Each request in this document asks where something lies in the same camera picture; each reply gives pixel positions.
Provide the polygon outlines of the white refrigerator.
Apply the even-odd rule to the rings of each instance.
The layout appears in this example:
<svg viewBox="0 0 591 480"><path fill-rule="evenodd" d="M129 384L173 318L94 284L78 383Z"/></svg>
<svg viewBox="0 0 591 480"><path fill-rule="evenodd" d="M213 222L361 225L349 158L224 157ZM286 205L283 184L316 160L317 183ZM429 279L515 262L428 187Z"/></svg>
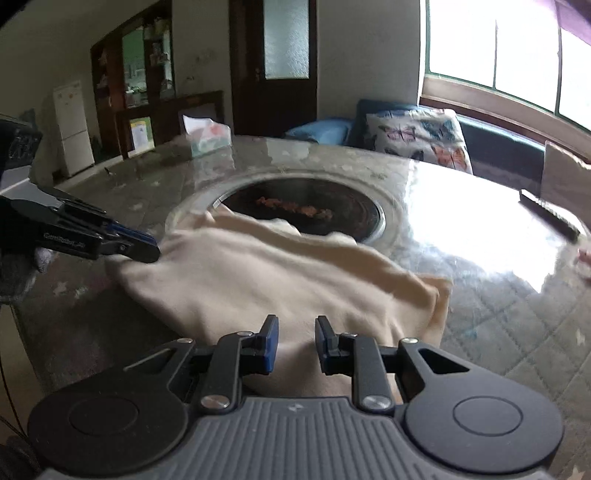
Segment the white refrigerator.
<svg viewBox="0 0 591 480"><path fill-rule="evenodd" d="M94 165L81 83L75 81L56 88L53 102L65 175L69 178Z"/></svg>

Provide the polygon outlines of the pink small toy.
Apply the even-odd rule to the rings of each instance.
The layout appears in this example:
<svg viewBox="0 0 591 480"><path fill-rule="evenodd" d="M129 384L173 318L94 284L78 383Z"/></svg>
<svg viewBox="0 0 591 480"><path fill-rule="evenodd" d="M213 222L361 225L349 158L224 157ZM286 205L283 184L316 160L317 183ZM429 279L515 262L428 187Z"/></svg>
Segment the pink small toy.
<svg viewBox="0 0 591 480"><path fill-rule="evenodd" d="M587 249L579 249L577 255L577 261L588 266L591 265L591 251Z"/></svg>

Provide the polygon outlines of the cream beige garment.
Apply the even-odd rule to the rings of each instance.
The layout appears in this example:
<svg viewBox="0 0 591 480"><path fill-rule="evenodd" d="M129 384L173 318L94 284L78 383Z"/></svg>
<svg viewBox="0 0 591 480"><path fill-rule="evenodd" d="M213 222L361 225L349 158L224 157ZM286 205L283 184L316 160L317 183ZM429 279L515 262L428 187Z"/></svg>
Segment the cream beige garment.
<svg viewBox="0 0 591 480"><path fill-rule="evenodd" d="M108 275L182 337L212 345L256 331L276 315L280 341L270 375L245 382L272 397L346 396L351 381L322 374L315 321L394 346L416 337L439 345L450 279L408 271L342 233L306 235L283 220L259 221L226 208L189 211L145 264L123 256Z"/></svg>

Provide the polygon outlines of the tissue box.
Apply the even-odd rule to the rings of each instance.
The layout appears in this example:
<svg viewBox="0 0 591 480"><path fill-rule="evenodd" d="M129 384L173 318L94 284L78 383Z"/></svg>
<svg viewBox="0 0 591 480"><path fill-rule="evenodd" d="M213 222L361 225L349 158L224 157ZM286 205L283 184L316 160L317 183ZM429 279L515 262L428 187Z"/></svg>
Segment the tissue box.
<svg viewBox="0 0 591 480"><path fill-rule="evenodd" d="M232 144L231 128L211 118L182 116L185 138L192 158L199 158Z"/></svg>

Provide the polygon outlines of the butterfly print pillow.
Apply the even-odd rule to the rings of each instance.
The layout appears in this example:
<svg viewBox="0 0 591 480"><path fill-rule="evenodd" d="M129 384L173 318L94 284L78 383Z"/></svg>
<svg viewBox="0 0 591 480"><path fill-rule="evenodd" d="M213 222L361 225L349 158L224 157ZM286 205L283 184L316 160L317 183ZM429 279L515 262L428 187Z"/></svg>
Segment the butterfly print pillow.
<svg viewBox="0 0 591 480"><path fill-rule="evenodd" d="M375 151L473 174L455 111L388 110L367 114L366 119L367 139Z"/></svg>

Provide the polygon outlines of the dark wooden door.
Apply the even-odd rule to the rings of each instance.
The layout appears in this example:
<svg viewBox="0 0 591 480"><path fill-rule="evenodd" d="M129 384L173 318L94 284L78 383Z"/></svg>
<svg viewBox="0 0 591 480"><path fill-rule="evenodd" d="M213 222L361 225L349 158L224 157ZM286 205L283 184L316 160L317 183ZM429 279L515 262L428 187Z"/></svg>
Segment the dark wooden door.
<svg viewBox="0 0 591 480"><path fill-rule="evenodd" d="M318 22L314 0L230 1L233 130L283 137L318 116Z"/></svg>

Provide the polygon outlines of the blue sofa bench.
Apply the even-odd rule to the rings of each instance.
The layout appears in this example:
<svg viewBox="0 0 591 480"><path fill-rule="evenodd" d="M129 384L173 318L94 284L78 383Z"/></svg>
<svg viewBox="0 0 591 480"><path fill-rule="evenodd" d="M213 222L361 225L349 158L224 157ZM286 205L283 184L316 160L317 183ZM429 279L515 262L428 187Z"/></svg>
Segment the blue sofa bench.
<svg viewBox="0 0 591 480"><path fill-rule="evenodd" d="M289 139L342 145L469 173L590 215L590 164L547 141L459 115L451 109L362 99L353 119L294 127Z"/></svg>

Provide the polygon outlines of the dark wooden cabinet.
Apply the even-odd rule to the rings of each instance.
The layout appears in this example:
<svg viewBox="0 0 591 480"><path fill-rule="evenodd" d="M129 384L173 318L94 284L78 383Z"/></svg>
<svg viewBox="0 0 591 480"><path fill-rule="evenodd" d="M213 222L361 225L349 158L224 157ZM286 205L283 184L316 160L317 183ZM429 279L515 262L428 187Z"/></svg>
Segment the dark wooden cabinet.
<svg viewBox="0 0 591 480"><path fill-rule="evenodd" d="M185 132L183 118L225 120L221 90L182 93L174 71L172 3L158 1L90 49L101 160L150 149Z"/></svg>

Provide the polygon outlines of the quilted star table cover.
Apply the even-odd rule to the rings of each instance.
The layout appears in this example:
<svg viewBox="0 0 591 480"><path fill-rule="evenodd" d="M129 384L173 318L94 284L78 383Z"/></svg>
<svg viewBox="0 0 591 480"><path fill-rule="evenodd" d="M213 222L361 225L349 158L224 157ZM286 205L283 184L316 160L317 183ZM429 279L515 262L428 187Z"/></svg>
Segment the quilted star table cover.
<svg viewBox="0 0 591 480"><path fill-rule="evenodd" d="M450 278L443 348L553 400L565 436L551 467L590 475L590 271L578 249L525 208L516 190L432 164L342 146L238 137L199 159L178 146L126 160L72 188L125 225L161 236L192 198L204 209L264 178L318 176L382 208L373 246L416 273ZM171 338L106 279L101 262L57 256L16 309L46 392Z"/></svg>

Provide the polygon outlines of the round inset table stove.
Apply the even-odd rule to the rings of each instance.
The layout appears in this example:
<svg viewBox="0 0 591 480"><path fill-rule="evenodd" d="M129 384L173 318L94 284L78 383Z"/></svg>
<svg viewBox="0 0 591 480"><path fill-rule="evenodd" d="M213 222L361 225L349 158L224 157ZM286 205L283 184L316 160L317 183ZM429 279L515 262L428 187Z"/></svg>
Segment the round inset table stove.
<svg viewBox="0 0 591 480"><path fill-rule="evenodd" d="M314 170L266 171L208 184L170 212L165 229L205 210L284 220L303 234L338 232L381 251L394 245L404 225L400 201L381 186Z"/></svg>

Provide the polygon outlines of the green framed window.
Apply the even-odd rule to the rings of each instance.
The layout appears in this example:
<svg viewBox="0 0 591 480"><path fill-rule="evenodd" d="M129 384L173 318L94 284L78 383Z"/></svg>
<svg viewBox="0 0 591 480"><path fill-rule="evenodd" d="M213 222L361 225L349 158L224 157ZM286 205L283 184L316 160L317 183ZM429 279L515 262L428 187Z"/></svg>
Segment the green framed window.
<svg viewBox="0 0 591 480"><path fill-rule="evenodd" d="M427 70L590 128L587 1L430 1Z"/></svg>

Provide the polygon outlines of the black remote control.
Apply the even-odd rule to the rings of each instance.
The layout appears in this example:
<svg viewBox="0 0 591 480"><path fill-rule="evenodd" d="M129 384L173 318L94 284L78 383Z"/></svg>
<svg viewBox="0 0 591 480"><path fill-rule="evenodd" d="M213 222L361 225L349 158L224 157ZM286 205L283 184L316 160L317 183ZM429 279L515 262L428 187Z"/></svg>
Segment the black remote control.
<svg viewBox="0 0 591 480"><path fill-rule="evenodd" d="M519 192L520 202L533 214L538 216L547 225L567 241L575 244L580 236L580 231L566 218L552 210L545 201L537 198L526 189Z"/></svg>

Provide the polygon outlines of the plain beige pillow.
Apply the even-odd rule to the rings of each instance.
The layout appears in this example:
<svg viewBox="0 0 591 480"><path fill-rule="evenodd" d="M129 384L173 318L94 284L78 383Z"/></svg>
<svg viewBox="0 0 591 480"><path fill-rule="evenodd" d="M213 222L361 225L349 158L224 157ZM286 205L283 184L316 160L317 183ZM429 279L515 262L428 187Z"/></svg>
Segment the plain beige pillow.
<svg viewBox="0 0 591 480"><path fill-rule="evenodd" d="M556 144L546 142L541 198L569 210L590 227L590 165Z"/></svg>

